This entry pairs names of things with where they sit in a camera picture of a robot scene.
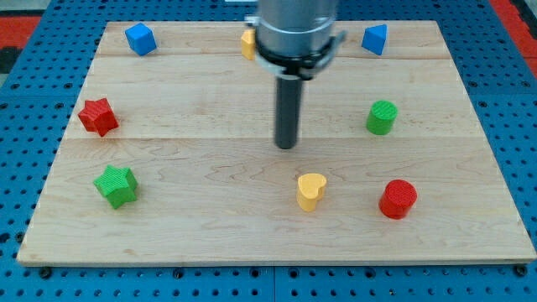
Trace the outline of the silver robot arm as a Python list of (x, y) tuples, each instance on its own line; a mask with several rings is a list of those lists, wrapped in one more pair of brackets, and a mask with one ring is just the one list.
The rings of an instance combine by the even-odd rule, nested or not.
[(310, 81), (335, 58), (347, 31), (334, 33), (337, 0), (258, 0), (245, 17), (255, 60), (283, 80)]

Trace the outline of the yellow block behind arm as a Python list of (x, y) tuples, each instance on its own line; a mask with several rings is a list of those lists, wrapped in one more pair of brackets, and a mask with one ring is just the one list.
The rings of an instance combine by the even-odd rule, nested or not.
[(247, 60), (255, 60), (256, 41), (255, 29), (245, 29), (241, 36), (242, 56)]

